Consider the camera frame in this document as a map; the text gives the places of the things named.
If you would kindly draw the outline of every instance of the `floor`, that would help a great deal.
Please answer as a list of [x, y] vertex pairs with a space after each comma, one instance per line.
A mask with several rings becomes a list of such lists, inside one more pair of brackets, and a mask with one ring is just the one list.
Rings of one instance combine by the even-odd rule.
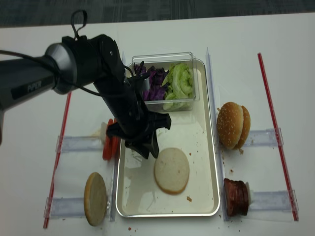
[[69, 24], [85, 9], [89, 23], [191, 19], [315, 11], [314, 0], [0, 0], [0, 27]]

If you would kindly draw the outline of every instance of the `plastic container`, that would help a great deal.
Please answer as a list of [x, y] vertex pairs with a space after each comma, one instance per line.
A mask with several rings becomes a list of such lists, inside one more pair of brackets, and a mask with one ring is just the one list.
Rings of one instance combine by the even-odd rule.
[[191, 52], [160, 54], [148, 56], [134, 56], [132, 64], [128, 67], [133, 70], [133, 64], [140, 64], [144, 61], [144, 66], [149, 69], [151, 66], [155, 68], [164, 68], [167, 71], [171, 64], [185, 63], [188, 65], [193, 78], [192, 97], [186, 99], [176, 100], [159, 100], [159, 101], [145, 101], [148, 109], [154, 112], [171, 112], [171, 111], [185, 111], [191, 110], [194, 101], [199, 100], [198, 90], [198, 74], [196, 69], [196, 59]]

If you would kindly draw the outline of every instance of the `red straw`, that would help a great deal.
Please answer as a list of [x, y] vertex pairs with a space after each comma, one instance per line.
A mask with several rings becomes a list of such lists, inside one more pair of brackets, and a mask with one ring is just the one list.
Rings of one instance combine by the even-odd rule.
[[[70, 98], [71, 98], [71, 93], [68, 93], [67, 101], [65, 102], [65, 108], [64, 108], [64, 113], [63, 113], [63, 124], [61, 126], [58, 147], [61, 147], [61, 144], [63, 143], [63, 136], [64, 136], [65, 124], [67, 122]], [[56, 160], [55, 160], [55, 166], [54, 166], [54, 171], [53, 171], [53, 177], [51, 179], [51, 184], [50, 184], [49, 199], [52, 199], [52, 197], [54, 196], [54, 179], [55, 179], [55, 172], [56, 172], [56, 169], [57, 169], [57, 166], [58, 166], [59, 158], [60, 158], [60, 152], [58, 151], [57, 154], [56, 154]], [[50, 204], [48, 206], [48, 215], [49, 215], [49, 213], [50, 213]], [[44, 226], [43, 226], [44, 229], [48, 228], [48, 222], [49, 222], [49, 217], [45, 218]]]
[[[274, 125], [274, 129], [278, 130], [278, 123], [276, 120], [276, 114], [275, 114], [274, 106], [273, 106], [272, 100], [271, 100], [271, 94], [270, 94], [270, 90], [269, 90], [269, 86], [268, 86], [266, 71], [265, 71], [265, 67], [264, 67], [264, 62], [262, 61], [261, 53], [258, 53], [258, 60], [259, 60], [262, 79], [264, 81], [264, 85], [265, 85], [265, 89], [266, 89], [266, 94], [267, 94], [267, 99], [268, 99], [268, 103], [269, 103], [269, 109], [270, 109], [270, 113], [271, 113], [272, 123]], [[286, 167], [286, 162], [285, 162], [285, 157], [284, 157], [284, 149], [283, 149], [283, 146], [281, 145], [279, 134], [277, 134], [277, 141], [278, 141], [278, 148], [279, 148], [279, 154], [280, 154], [280, 158], [281, 158], [284, 178], [285, 178], [285, 182], [286, 182], [286, 188], [289, 192], [291, 206], [293, 209], [293, 211], [292, 211], [293, 219], [294, 219], [294, 221], [299, 221], [299, 216], [298, 216], [298, 212], [297, 212], [297, 205], [296, 205], [296, 202], [294, 201], [294, 196], [292, 193], [292, 186], [291, 186], [290, 177], [289, 177], [289, 171], [287, 170], [287, 167]]]

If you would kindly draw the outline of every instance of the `purple cabbage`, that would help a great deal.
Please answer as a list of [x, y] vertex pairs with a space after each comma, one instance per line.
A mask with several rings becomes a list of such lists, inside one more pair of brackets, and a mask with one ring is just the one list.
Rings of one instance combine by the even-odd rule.
[[[143, 64], [144, 62], [141, 62], [140, 65], [133, 66], [136, 75], [146, 72], [146, 67]], [[150, 72], [149, 76], [150, 89], [147, 91], [143, 91], [142, 93], [143, 100], [144, 101], [164, 100], [168, 84], [162, 86], [162, 83], [169, 71], [165, 71], [164, 68], [155, 69], [154, 66], [151, 66], [148, 69], [148, 72]]]

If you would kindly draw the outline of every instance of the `sesame seed bun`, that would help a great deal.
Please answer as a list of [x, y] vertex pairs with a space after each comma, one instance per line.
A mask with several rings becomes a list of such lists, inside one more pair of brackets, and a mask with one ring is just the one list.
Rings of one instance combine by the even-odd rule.
[[250, 132], [251, 116], [244, 106], [225, 103], [218, 115], [217, 129], [220, 142], [227, 149], [240, 149]]
[[244, 115], [240, 105], [234, 102], [225, 103], [218, 115], [217, 129], [220, 142], [233, 149], [239, 142], [243, 130]]

